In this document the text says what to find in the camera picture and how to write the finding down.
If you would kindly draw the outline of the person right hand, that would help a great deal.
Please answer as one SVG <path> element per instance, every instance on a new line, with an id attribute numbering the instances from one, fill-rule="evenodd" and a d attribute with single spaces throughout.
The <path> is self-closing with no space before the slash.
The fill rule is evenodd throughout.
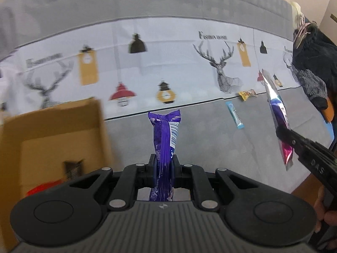
<path id="1" fill-rule="evenodd" d="M 336 252 L 336 194 L 321 186 L 314 210 L 317 221 L 310 243 L 318 251 Z"/>

